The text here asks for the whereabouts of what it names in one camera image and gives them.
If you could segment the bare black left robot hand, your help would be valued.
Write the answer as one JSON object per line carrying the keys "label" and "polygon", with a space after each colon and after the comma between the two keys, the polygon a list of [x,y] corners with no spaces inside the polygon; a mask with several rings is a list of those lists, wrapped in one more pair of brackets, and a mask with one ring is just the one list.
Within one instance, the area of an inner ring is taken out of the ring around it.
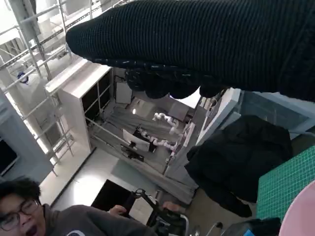
{"label": "bare black left robot hand", "polygon": [[222,236],[277,236],[280,232],[280,218],[251,219],[229,226]]}

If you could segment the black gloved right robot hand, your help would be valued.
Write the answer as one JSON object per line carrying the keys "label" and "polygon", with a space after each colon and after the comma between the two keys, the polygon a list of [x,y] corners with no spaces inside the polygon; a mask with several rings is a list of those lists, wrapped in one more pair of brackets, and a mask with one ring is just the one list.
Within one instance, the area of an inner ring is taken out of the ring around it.
{"label": "black gloved right robot hand", "polygon": [[73,26],[70,50],[151,99],[236,88],[315,99],[312,0],[135,0]]}

